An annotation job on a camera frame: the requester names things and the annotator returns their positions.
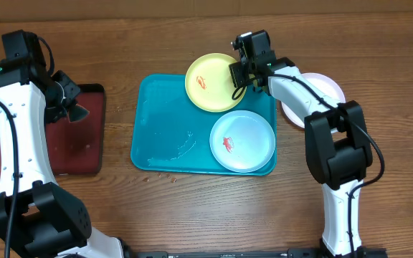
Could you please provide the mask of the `yellow-green plate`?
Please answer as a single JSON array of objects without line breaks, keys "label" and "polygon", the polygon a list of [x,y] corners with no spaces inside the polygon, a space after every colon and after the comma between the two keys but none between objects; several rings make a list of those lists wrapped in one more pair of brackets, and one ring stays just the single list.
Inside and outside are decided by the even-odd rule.
[{"label": "yellow-green plate", "polygon": [[206,54],[196,59],[188,68],[185,89],[190,101],[198,108],[220,113],[235,107],[245,96],[246,87],[240,89],[241,95],[232,95],[236,90],[229,71],[235,58],[222,53]]}]

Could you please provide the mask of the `white plate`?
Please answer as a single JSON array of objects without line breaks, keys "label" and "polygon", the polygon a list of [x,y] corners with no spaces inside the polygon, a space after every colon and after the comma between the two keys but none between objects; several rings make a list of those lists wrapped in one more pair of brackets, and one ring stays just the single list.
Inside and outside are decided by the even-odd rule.
[{"label": "white plate", "polygon": [[[331,78],[314,72],[303,73],[302,76],[317,89],[331,98],[346,102],[345,95],[340,86]],[[286,118],[299,128],[304,128],[304,122],[284,103],[281,103]]]}]

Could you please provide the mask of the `black and pink sponge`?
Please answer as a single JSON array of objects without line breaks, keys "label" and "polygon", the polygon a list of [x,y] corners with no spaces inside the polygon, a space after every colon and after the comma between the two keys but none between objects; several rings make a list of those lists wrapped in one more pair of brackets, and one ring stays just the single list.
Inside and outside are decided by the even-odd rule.
[{"label": "black and pink sponge", "polygon": [[89,115],[89,111],[79,104],[71,106],[67,111],[68,120],[73,122],[78,122]]}]

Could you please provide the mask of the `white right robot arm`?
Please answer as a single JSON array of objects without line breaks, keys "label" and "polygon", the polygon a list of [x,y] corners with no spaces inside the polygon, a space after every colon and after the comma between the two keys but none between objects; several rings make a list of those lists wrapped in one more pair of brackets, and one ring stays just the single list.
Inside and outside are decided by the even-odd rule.
[{"label": "white right robot arm", "polygon": [[384,157],[368,134],[361,106],[328,96],[303,77],[295,63],[278,58],[265,30],[241,34],[231,43],[239,61],[229,66],[234,99],[246,86],[286,104],[304,122],[308,169],[323,190],[321,246],[310,257],[386,257],[385,249],[363,246],[359,236],[359,194],[375,183],[366,170],[376,153],[379,174]]}]

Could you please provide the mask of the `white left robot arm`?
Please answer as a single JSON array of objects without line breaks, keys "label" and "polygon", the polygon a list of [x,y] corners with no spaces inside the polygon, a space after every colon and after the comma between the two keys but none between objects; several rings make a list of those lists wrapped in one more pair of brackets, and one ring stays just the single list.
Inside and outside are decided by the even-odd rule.
[{"label": "white left robot arm", "polygon": [[0,238],[4,256],[131,257],[130,247],[96,229],[84,203],[61,188],[49,162],[45,126],[87,115],[80,88],[54,68],[35,33],[2,36],[0,61]]}]

